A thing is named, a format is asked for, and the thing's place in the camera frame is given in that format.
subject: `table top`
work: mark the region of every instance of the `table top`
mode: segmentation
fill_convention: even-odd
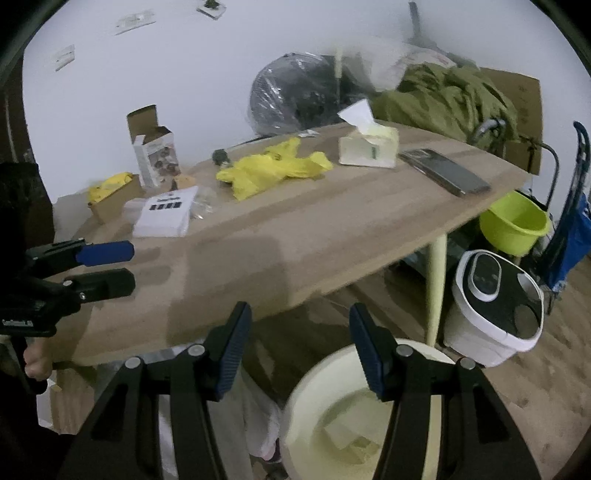
[[[432,148],[488,181],[490,191],[456,197],[402,160],[384,168],[345,167],[338,139],[348,124],[303,138],[299,156],[324,151],[335,163],[318,179],[286,180],[237,202],[215,180],[211,161],[190,173],[212,187],[219,204],[191,221],[184,238],[132,239],[122,218],[78,232],[88,242],[131,239],[136,254],[122,264],[137,287],[131,297],[85,304],[61,319],[55,360],[94,365],[202,338],[223,323],[234,304],[248,301],[254,318],[295,307],[352,283],[427,245],[521,187],[527,173],[475,147],[395,125],[400,147]],[[232,160],[286,140],[274,137],[228,149]],[[99,270],[78,267],[72,273]]]

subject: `wooden floor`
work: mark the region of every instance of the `wooden floor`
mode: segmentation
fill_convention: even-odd
[[[351,343],[348,308],[367,305],[375,320],[395,336],[424,338],[424,280],[409,268],[383,270],[355,284],[253,325],[244,365],[255,381],[280,404],[300,378],[326,355]],[[444,315],[451,295],[446,295]],[[521,429],[542,478],[552,478],[574,451],[591,424],[591,260],[570,274],[569,285],[545,320],[538,345],[486,375]],[[89,393],[70,379],[55,393],[54,412],[75,431],[90,408]],[[64,395],[67,407],[60,398]],[[76,412],[72,398],[79,401]],[[66,411],[70,417],[64,420]]]

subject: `screw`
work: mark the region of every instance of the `screw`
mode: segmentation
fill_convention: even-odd
[[[202,356],[205,353],[205,347],[203,345],[191,345],[187,351],[191,356]]]
[[[133,356],[133,357],[131,357],[131,358],[128,358],[128,359],[125,361],[125,366],[131,370],[131,369],[133,369],[133,368],[137,368],[137,367],[139,367],[139,365],[141,364],[141,362],[142,362],[142,361],[141,361],[141,360],[140,360],[138,357],[136,357],[136,356]]]
[[[396,347],[396,353],[400,356],[411,356],[413,352],[413,347],[408,345],[398,345]]]
[[[460,360],[460,366],[466,370],[472,370],[476,366],[476,362],[472,358],[464,357]]]

